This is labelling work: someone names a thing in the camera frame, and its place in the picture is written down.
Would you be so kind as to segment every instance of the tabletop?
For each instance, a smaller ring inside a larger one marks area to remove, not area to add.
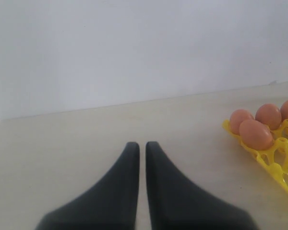
[[[126,142],[140,144],[137,229],[148,230],[145,144],[213,195],[247,210],[262,230],[288,230],[288,195],[222,129],[238,108],[281,105],[288,83],[0,122],[0,230],[32,230],[44,214],[96,183]]]

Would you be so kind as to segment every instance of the wall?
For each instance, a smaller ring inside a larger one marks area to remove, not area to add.
[[[288,0],[0,1],[0,118],[288,81]]]

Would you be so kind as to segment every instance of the white wall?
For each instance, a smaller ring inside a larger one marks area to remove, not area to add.
[[[288,0],[0,0],[0,118],[288,81]]]

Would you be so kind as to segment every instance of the egg holder cup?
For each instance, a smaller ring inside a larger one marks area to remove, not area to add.
[[[274,144],[267,150],[254,150],[247,147],[241,136],[230,131],[229,121],[225,120],[222,127],[233,137],[238,139],[240,145],[257,160],[257,162],[276,180],[288,193],[288,119],[284,120],[281,127],[271,130]]]

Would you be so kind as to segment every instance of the yellow plastic egg tray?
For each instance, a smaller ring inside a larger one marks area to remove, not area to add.
[[[272,130],[274,144],[267,150],[254,150],[247,147],[239,135],[230,131],[229,121],[223,122],[223,128],[257,160],[257,162],[283,187],[288,193],[288,119],[284,120],[281,127]]]

